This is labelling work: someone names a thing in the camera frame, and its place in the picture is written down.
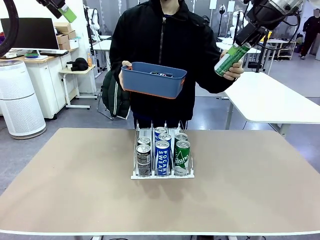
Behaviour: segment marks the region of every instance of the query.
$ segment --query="computer monitor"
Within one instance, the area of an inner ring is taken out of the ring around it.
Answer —
[[[2,18],[4,36],[9,33],[10,20]],[[19,18],[19,31],[13,49],[58,50],[59,45],[51,18]]]

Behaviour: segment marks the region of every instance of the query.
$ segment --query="jacket zipper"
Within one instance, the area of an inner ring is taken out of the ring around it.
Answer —
[[[162,58],[162,45],[164,42],[164,26],[166,23],[166,18],[162,18],[162,27],[161,27],[161,37],[160,37],[160,52],[159,52],[159,65],[161,65],[161,58]]]

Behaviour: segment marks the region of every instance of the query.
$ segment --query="bottle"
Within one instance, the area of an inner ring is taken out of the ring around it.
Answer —
[[[90,56],[90,53],[88,53],[87,62],[88,62],[88,66],[89,66],[89,67],[92,67],[92,58],[91,58],[91,56]]]

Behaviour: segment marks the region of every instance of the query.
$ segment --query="white cabinet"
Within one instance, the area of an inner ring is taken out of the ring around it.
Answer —
[[[71,61],[71,56],[67,54],[63,57],[50,59],[44,63],[25,64],[43,117],[46,119],[55,118],[55,114],[67,103],[64,84],[61,81],[62,76],[59,75],[59,71],[65,67],[65,64],[62,63],[69,61]],[[67,88],[69,93],[75,90],[72,79],[67,82]]]

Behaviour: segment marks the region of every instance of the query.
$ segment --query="person's hand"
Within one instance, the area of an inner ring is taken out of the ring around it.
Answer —
[[[122,66],[132,67],[132,64],[129,61],[122,61]],[[122,74],[122,69],[119,74],[119,82],[120,82],[122,89],[124,89],[124,78],[123,78],[123,74]]]
[[[224,50],[221,53],[220,59],[227,53],[227,50]],[[229,71],[227,71],[223,77],[225,79],[228,79],[230,81],[233,81],[237,78],[240,78],[240,75],[244,73],[244,69],[242,68],[242,60],[239,60],[238,62],[234,63],[232,67],[229,68]]]

